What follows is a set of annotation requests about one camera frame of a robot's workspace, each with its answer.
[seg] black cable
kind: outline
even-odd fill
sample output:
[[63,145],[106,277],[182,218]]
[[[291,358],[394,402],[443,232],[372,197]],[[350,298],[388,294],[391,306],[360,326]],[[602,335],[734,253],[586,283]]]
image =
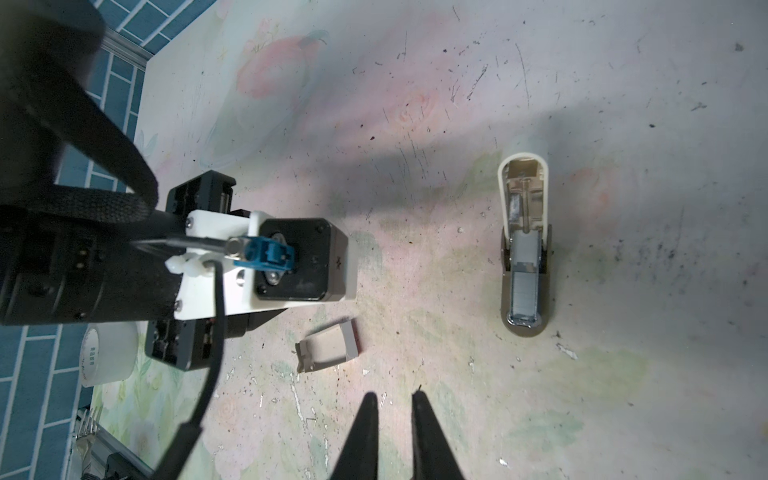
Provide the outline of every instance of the black cable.
[[198,425],[203,421],[203,415],[208,408],[210,398],[214,396],[216,382],[219,379],[221,362],[224,357],[224,337],[227,335],[227,315],[224,314],[224,273],[221,262],[210,260],[203,264],[204,266],[214,267],[214,301],[216,304],[216,322],[214,324],[214,344],[210,351],[210,366],[208,367],[208,376],[205,379],[203,391],[200,393],[200,400],[194,408],[190,417],[190,422]]
[[214,302],[216,305],[216,319],[214,323],[214,344],[210,353],[210,366],[205,378],[200,399],[197,400],[194,412],[188,421],[179,425],[174,440],[163,455],[159,466],[152,475],[152,480],[176,480],[187,462],[192,448],[203,432],[200,423],[208,408],[211,397],[214,396],[216,382],[219,379],[221,363],[224,358],[224,337],[227,334],[227,314],[224,310],[224,273],[221,262],[209,260],[205,266],[214,268]]

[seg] debris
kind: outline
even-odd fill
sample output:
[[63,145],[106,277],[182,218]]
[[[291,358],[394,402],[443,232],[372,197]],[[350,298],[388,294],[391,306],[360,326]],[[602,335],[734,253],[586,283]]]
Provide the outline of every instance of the debris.
[[338,366],[359,355],[352,320],[348,319],[306,337],[296,344],[297,371],[314,372]]
[[558,350],[563,352],[565,355],[570,356],[574,360],[578,360],[578,356],[576,355],[576,352],[574,352],[573,350],[566,348],[561,343],[556,343],[554,346],[556,346]]

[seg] table surface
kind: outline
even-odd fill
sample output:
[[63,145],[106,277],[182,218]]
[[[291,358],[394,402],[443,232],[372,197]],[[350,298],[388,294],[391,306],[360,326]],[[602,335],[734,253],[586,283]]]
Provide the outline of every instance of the table surface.
[[[421,387],[467,478],[761,478],[768,458],[768,30],[761,2],[220,0],[150,60],[136,144],[161,198],[211,168],[233,208],[327,217],[357,300],[226,360],[185,478],[327,478],[367,391],[410,478]],[[554,314],[499,315],[502,158],[550,165]],[[352,316],[360,357],[296,374]],[[557,344],[572,350],[572,359]],[[140,354],[97,389],[155,465],[204,372]]]

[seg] screw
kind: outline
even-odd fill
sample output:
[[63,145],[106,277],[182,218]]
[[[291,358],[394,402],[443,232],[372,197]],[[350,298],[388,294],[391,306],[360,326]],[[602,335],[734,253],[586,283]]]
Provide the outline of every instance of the screw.
[[266,282],[270,285],[277,285],[280,283],[280,275],[277,272],[264,272]]

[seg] metal fork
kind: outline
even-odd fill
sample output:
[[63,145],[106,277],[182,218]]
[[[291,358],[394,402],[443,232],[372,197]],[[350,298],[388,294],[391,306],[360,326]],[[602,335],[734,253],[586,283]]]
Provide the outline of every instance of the metal fork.
[[91,466],[91,449],[96,441],[96,434],[99,430],[98,421],[101,417],[101,407],[96,409],[89,409],[85,415],[83,415],[78,430],[74,436],[74,444],[78,449],[78,453],[83,458],[83,472],[88,470]]

